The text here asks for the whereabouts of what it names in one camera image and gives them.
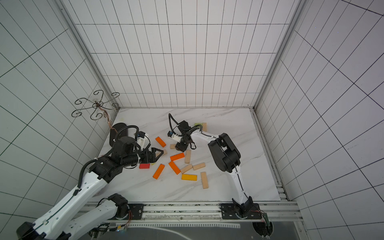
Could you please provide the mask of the orange block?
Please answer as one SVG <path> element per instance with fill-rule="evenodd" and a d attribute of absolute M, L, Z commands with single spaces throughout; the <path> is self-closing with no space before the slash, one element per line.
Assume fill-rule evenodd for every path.
<path fill-rule="evenodd" d="M 169 162 L 169 166 L 175 172 L 176 175 L 181 173 L 181 170 L 179 169 L 179 167 L 173 161 Z"/>
<path fill-rule="evenodd" d="M 185 157 L 184 153 L 179 153 L 177 155 L 171 156 L 170 160 L 173 162 L 173 161 L 177 161 L 177 160 L 183 159 L 184 157 Z"/>
<path fill-rule="evenodd" d="M 160 177 L 161 173 L 163 172 L 164 168 L 165 168 L 165 165 L 160 164 L 157 170 L 155 171 L 153 178 L 157 180 Z"/>
<path fill-rule="evenodd" d="M 160 137 L 156 137 L 156 141 L 159 143 L 159 145 L 162 148 L 164 148 L 167 145 Z"/>

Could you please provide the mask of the natural wood block small diagonal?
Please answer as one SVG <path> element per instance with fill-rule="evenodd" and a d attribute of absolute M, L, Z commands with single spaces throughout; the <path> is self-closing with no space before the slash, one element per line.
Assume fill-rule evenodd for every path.
<path fill-rule="evenodd" d="M 193 165 L 192 164 L 188 164 L 184 168 L 181 169 L 181 173 L 184 174 L 187 171 L 191 170 L 192 168 L 193 168 Z"/>

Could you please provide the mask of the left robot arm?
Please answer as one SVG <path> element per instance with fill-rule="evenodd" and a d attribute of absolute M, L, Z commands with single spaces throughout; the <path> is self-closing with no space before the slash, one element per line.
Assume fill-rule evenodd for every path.
<path fill-rule="evenodd" d="M 152 148 L 144 137 L 122 137 L 103 156 L 87 162 L 81 169 L 78 184 L 58 204 L 33 223 L 25 222 L 16 233 L 20 240 L 75 240 L 106 220 L 132 217 L 128 200 L 113 194 L 91 211 L 76 218 L 83 206 L 124 168 L 155 163 L 163 150 Z"/>

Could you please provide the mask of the orange block lower left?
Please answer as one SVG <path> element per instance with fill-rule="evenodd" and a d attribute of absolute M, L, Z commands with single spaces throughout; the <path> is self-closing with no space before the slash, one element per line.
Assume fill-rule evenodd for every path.
<path fill-rule="evenodd" d="M 153 178 L 157 180 L 160 177 L 161 173 L 163 172 L 164 168 L 165 168 L 165 165 L 160 164 L 157 170 L 155 171 Z"/>

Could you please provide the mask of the natural wood block vertical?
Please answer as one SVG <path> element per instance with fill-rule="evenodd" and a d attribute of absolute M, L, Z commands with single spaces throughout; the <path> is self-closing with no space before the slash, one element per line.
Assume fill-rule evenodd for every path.
<path fill-rule="evenodd" d="M 191 150 L 186 150 L 185 152 L 185 164 L 190 164 L 191 161 Z"/>

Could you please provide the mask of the red block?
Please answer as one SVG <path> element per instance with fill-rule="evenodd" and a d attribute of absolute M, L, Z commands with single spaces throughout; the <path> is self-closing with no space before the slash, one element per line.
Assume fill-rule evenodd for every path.
<path fill-rule="evenodd" d="M 151 164 L 140 164 L 139 169 L 149 169 Z"/>

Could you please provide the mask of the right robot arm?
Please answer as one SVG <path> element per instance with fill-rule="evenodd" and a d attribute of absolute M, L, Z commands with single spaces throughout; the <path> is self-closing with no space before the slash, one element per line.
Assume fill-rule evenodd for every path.
<path fill-rule="evenodd" d="M 188 147 L 193 147 L 195 140 L 203 140 L 208 143 L 208 148 L 216 166 L 227 174 L 230 186 L 236 191 L 232 198 L 235 216 L 244 220 L 254 215 L 258 219 L 266 221 L 265 214 L 246 191 L 241 175 L 241 154 L 229 135 L 226 133 L 220 135 L 209 134 L 203 131 L 202 125 L 191 127 L 186 121 L 177 124 L 176 128 L 181 133 L 177 134 L 171 128 L 168 132 L 168 137 L 177 142 L 176 150 L 180 152 L 185 152 Z"/>

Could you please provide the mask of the orange block lower middle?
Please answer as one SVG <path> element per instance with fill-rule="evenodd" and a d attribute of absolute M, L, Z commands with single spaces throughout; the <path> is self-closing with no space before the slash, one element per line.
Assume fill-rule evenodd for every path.
<path fill-rule="evenodd" d="M 169 166 L 175 172 L 176 175 L 181 173 L 181 170 L 179 169 L 179 167 L 173 161 L 169 162 Z"/>

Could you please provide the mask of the natural wood block small right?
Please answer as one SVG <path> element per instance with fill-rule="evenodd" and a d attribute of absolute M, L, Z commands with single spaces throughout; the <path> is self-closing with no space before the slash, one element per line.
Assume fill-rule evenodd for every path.
<path fill-rule="evenodd" d="M 196 170 L 204 168 L 205 166 L 206 166 L 205 163 L 200 163 L 200 164 L 194 165 L 193 169 L 194 169 L 194 171 L 196 171 Z"/>

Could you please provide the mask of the yellow block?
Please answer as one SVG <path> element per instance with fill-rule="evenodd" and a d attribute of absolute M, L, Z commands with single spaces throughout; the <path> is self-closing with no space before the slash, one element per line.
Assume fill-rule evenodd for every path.
<path fill-rule="evenodd" d="M 198 176 L 197 175 L 183 174 L 181 179 L 184 181 L 197 181 Z"/>

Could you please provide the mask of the orange block far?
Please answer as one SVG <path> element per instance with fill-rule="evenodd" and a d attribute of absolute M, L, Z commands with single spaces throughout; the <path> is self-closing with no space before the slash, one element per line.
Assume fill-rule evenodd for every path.
<path fill-rule="evenodd" d="M 167 145 L 160 137 L 156 137 L 156 141 L 159 143 L 159 145 L 162 148 L 164 148 Z"/>

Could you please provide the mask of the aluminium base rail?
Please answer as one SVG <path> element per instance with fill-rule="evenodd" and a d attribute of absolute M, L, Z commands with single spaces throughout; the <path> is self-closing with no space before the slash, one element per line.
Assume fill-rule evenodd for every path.
<path fill-rule="evenodd" d="M 256 202 L 241 215 L 231 202 L 128 203 L 134 223 L 160 222 L 302 222 L 296 202 Z"/>

